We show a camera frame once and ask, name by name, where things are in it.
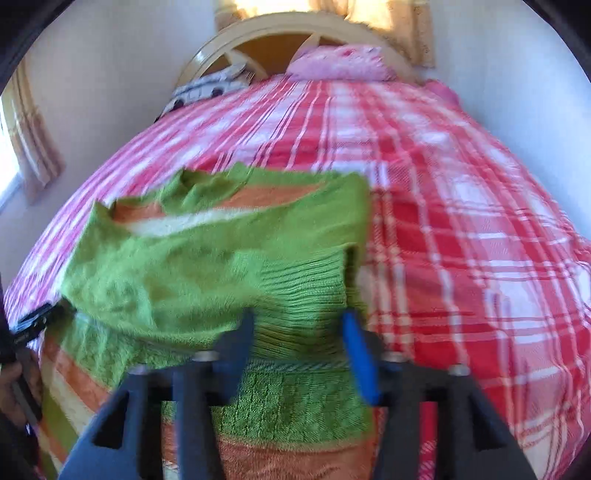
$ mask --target window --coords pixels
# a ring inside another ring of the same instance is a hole
[[[18,186],[18,180],[17,157],[8,138],[0,106],[0,208]]]

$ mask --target pink object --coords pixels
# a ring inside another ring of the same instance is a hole
[[[287,67],[292,80],[364,80],[385,82],[396,73],[388,67],[382,49],[373,45],[315,47],[295,53]]]
[[[237,161],[357,172],[372,199],[368,327],[420,365],[468,364],[540,478],[559,478],[591,432],[591,245],[506,147],[432,100],[405,83],[274,77],[172,112],[62,207],[7,290],[9,318],[58,298],[95,200]],[[434,433],[422,438],[429,478]]]
[[[429,92],[434,93],[438,97],[442,98],[446,102],[451,103],[458,108],[462,107],[460,105],[460,97],[458,94],[449,88],[445,83],[439,80],[427,80],[424,88],[425,90],[428,90]]]

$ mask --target clothing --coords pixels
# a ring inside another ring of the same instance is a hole
[[[132,365],[186,361],[251,306],[254,357],[236,401],[212,410],[229,477],[259,478],[261,455],[283,462],[291,451],[314,452],[310,471],[321,462],[340,478],[368,474],[372,413],[339,334],[342,309],[362,307],[355,275],[368,218],[357,174],[242,164],[215,175],[182,170],[144,197],[96,204],[62,285],[77,313],[48,330],[44,347],[77,398],[58,405],[48,395],[47,427],[72,425],[62,440],[71,449],[90,419],[75,405],[98,408]],[[170,466],[172,406],[164,418]]]

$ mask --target beige curtain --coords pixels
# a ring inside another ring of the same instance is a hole
[[[435,66],[430,0],[216,0],[218,30],[257,15],[326,11],[369,25],[414,65]]]
[[[23,188],[30,202],[58,176],[63,163],[33,103],[25,60],[2,92],[4,122],[17,156]]]

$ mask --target bed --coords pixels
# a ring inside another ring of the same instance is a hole
[[[381,46],[400,81],[293,82],[281,74],[303,43]],[[240,62],[256,84],[166,115],[66,202],[7,290],[9,318],[58,298],[95,200],[144,194],[181,167],[355,171],[373,209],[359,279],[369,328],[419,364],[468,365],[536,475],[561,477],[591,432],[589,242],[507,148],[363,25],[294,12],[242,21],[178,85]],[[424,438],[421,478],[435,442]]]

